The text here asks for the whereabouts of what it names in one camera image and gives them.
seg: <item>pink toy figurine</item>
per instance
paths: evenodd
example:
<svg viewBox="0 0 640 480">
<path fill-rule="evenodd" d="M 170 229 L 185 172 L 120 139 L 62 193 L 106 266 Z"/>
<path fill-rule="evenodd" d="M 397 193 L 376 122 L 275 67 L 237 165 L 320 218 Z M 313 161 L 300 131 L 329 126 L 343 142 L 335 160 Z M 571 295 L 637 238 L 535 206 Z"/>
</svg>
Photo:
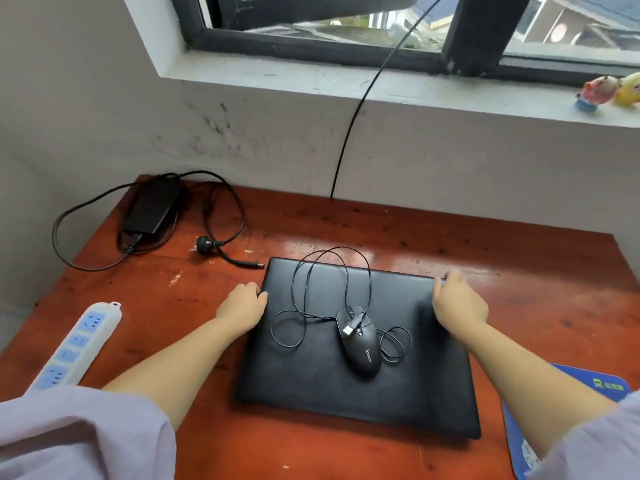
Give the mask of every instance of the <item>pink toy figurine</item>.
<svg viewBox="0 0 640 480">
<path fill-rule="evenodd" d="M 586 82 L 579 94 L 575 106 L 580 111 L 594 112 L 600 104 L 613 99 L 620 88 L 620 81 L 610 75 L 604 75 L 590 82 Z"/>
</svg>

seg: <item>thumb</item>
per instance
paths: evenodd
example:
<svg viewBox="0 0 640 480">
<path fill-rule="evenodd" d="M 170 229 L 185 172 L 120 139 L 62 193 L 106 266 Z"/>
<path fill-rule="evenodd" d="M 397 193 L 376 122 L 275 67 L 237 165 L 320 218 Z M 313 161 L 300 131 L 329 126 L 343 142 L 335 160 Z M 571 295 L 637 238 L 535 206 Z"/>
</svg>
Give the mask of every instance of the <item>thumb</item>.
<svg viewBox="0 0 640 480">
<path fill-rule="evenodd" d="M 265 309 L 267 307 L 267 300 L 269 298 L 269 295 L 267 294 L 267 291 L 263 291 L 262 293 L 260 293 L 260 295 L 258 295 L 258 304 L 260 305 L 261 309 Z"/>
<path fill-rule="evenodd" d="M 433 281 L 433 297 L 431 301 L 436 301 L 440 297 L 440 292 L 442 291 L 442 280 L 440 277 L 437 277 Z"/>
</svg>

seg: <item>light purple sleeve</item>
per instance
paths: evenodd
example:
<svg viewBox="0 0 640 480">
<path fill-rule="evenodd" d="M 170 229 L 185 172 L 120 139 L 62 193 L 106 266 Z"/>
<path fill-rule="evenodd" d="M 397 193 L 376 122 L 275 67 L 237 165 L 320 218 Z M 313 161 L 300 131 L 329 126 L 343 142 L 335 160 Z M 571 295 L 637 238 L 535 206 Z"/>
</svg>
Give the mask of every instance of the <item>light purple sleeve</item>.
<svg viewBox="0 0 640 480">
<path fill-rule="evenodd" d="M 628 395 L 610 414 L 573 428 L 528 478 L 640 478 L 640 392 Z"/>
<path fill-rule="evenodd" d="M 0 403 L 0 479 L 172 479 L 175 435 L 151 401 L 60 386 Z"/>
</svg>

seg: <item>computer mouse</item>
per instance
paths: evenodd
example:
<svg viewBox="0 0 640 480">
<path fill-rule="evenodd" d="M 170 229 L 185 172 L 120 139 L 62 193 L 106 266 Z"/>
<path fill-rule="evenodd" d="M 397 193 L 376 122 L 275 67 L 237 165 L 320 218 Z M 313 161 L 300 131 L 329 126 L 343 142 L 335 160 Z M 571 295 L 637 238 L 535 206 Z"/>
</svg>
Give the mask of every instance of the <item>computer mouse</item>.
<svg viewBox="0 0 640 480">
<path fill-rule="evenodd" d="M 362 322 L 349 333 L 347 328 L 349 322 L 362 314 L 364 314 Z M 376 326 L 361 306 L 347 306 L 338 312 L 335 319 L 349 365 L 360 377 L 371 379 L 380 371 L 382 365 L 380 339 L 376 333 Z"/>
</svg>

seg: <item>blue roof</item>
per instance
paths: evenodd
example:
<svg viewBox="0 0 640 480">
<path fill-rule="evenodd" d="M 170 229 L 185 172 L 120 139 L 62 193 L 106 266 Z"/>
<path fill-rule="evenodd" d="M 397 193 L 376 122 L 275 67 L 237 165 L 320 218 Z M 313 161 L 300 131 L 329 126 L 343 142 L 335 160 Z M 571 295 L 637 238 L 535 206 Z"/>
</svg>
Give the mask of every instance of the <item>blue roof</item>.
<svg viewBox="0 0 640 480">
<path fill-rule="evenodd" d="M 436 0 L 418 0 L 413 7 L 413 12 L 418 16 L 422 15 L 434 1 Z M 431 13 L 424 18 L 425 21 L 427 23 L 432 23 L 453 15 L 456 11 L 458 1 L 460 0 L 441 0 L 440 3 L 433 8 Z"/>
<path fill-rule="evenodd" d="M 586 13 L 640 30 L 640 0 L 559 0 L 571 3 Z"/>
</svg>

